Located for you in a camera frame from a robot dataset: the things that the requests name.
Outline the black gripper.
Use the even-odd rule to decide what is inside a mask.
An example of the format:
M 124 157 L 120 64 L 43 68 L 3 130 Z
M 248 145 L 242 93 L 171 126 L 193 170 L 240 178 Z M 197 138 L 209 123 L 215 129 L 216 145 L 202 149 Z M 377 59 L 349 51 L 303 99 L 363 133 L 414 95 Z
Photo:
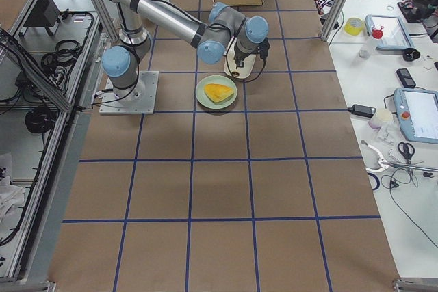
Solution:
M 252 50 L 249 53 L 243 52 L 238 45 L 234 46 L 234 62 L 235 62 L 235 66 L 236 68 L 243 68 L 244 67 L 244 60 L 249 56 L 249 55 L 256 55 L 257 54 L 257 50 Z

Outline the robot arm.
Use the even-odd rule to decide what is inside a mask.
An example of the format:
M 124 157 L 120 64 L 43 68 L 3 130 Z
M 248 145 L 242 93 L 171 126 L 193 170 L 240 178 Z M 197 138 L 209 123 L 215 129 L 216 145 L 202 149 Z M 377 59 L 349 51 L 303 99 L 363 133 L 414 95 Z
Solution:
M 120 5 L 123 22 L 127 22 L 129 14 L 137 21 L 150 20 L 189 43 L 206 64 L 216 64 L 226 57 L 231 44 L 237 68 L 243 68 L 244 60 L 251 55 L 258 54 L 263 61 L 268 57 L 269 26 L 265 18 L 248 18 L 221 2 L 213 5 L 206 24 L 166 0 L 109 1 Z

